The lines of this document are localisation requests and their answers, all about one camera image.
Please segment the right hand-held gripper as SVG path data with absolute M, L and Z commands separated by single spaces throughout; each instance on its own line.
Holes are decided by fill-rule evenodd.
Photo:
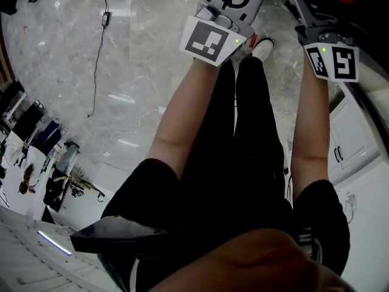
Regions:
M 303 25 L 295 28 L 317 78 L 332 82 L 359 80 L 359 48 L 352 38 L 342 36 L 334 26 L 312 26 L 316 18 L 333 18 L 333 0 L 289 0 Z

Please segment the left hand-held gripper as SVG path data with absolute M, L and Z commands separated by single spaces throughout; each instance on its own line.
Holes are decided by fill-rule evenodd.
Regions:
M 233 0 L 205 1 L 200 1 L 196 14 L 187 18 L 179 50 L 220 67 L 254 36 L 250 25 L 263 0 L 243 0 L 240 4 Z

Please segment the person's right forearm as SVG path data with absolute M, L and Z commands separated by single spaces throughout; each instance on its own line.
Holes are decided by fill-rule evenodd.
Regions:
M 327 159 L 329 130 L 328 82 L 317 78 L 306 65 L 300 86 L 292 158 Z

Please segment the person's left forearm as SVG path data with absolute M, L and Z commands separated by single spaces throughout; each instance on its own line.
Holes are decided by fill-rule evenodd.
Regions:
M 194 60 L 164 112 L 149 155 L 189 150 L 206 115 L 217 130 L 233 125 L 234 97 L 235 71 L 230 60 L 220 68 Z

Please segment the person's white shoe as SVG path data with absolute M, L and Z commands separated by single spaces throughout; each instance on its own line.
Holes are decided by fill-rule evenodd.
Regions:
M 263 63 L 273 52 L 273 49 L 274 42 L 272 39 L 264 38 L 255 45 L 253 51 L 251 52 L 251 56 L 259 59 Z

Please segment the person's black trousers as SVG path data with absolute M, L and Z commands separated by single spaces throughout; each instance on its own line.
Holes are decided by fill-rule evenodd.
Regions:
M 263 63 L 244 58 L 220 69 L 181 183 L 235 183 L 284 195 L 284 152 Z

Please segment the white cabinet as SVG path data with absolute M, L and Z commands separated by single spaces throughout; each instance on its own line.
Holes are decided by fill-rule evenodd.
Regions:
M 351 243 L 342 277 L 358 292 L 389 292 L 389 163 L 366 112 L 351 94 L 331 112 L 330 125 L 329 178 Z M 339 163 L 334 156 L 338 146 L 343 156 Z

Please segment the person's black shirt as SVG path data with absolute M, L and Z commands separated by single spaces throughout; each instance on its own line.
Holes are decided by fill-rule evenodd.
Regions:
M 168 252 L 140 261 L 136 292 L 150 292 L 229 240 L 259 229 L 287 233 L 311 260 L 340 278 L 350 249 L 342 205 L 324 179 L 310 183 L 290 204 L 284 195 L 235 183 L 187 186 L 165 163 L 147 159 L 115 193 L 103 216 L 176 233 Z

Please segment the brown curved step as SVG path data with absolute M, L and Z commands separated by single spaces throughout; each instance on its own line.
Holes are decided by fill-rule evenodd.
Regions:
M 7 55 L 7 50 L 4 42 L 4 36 L 2 32 L 1 22 L 0 22 L 0 80 L 9 84 L 13 82 L 15 75 L 13 73 L 12 66 L 10 64 L 9 56 Z

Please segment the ceiling light strip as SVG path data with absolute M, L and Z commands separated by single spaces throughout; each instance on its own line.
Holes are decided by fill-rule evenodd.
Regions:
M 44 238 L 46 241 L 48 241 L 51 245 L 59 249 L 62 253 L 64 253 L 67 256 L 71 256 L 72 252 L 62 245 L 60 245 L 58 242 L 50 238 L 48 235 L 46 235 L 43 231 L 37 231 L 37 234 L 39 234 L 42 238 Z

